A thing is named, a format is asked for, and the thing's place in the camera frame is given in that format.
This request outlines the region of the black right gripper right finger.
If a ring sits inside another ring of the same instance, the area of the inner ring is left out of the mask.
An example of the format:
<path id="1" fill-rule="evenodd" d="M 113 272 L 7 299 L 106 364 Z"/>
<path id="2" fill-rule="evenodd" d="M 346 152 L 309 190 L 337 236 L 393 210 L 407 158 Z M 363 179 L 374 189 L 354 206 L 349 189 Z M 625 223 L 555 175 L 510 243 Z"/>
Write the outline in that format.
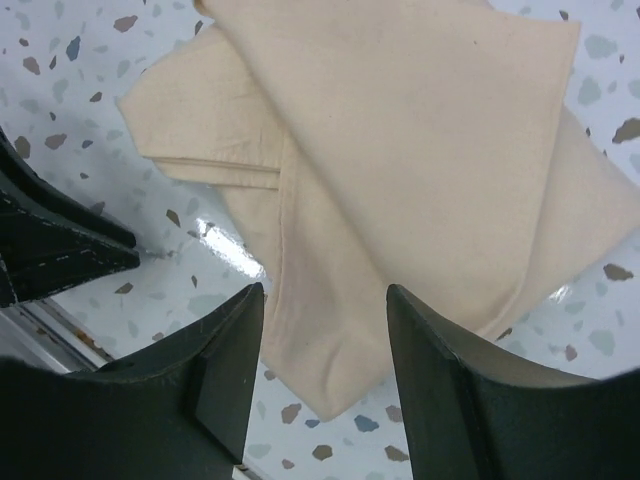
<path id="1" fill-rule="evenodd" d="M 402 286 L 387 321 L 417 479 L 635 479 L 639 374 L 603 380 L 514 355 Z"/>

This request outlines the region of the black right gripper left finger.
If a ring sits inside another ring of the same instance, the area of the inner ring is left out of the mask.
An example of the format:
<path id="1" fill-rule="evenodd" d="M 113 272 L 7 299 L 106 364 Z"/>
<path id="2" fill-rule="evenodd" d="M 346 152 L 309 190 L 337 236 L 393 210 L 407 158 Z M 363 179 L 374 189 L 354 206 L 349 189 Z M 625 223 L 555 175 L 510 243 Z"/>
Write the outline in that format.
<path id="1" fill-rule="evenodd" d="M 242 461 L 264 315 L 254 283 L 95 371 L 1 361 L 5 479 L 229 479 Z"/>

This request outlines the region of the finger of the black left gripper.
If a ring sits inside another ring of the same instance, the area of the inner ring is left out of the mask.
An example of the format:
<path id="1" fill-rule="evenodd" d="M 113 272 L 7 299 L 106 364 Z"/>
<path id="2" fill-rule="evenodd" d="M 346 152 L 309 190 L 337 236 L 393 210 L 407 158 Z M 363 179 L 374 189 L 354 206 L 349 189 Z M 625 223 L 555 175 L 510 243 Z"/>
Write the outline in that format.
<path id="1" fill-rule="evenodd" d="M 137 242 L 1 242 L 1 304 L 41 300 L 140 266 Z"/>
<path id="2" fill-rule="evenodd" d="M 4 131 L 1 131 L 1 172 L 11 185 L 48 211 L 128 248 L 136 247 L 136 238 L 131 231 L 102 217 L 40 178 L 21 158 Z"/>

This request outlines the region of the beige cloth mat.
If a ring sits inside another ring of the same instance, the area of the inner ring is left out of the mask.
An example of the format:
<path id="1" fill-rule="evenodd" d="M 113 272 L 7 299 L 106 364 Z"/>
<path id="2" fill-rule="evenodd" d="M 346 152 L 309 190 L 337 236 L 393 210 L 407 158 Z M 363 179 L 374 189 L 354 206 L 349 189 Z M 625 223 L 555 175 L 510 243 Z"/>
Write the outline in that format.
<path id="1" fill-rule="evenodd" d="M 199 1 L 121 98 L 140 155 L 216 186 L 268 294 L 264 364 L 320 419 L 388 376 L 387 287 L 495 339 L 639 226 L 564 105 L 580 27 L 485 1 Z"/>

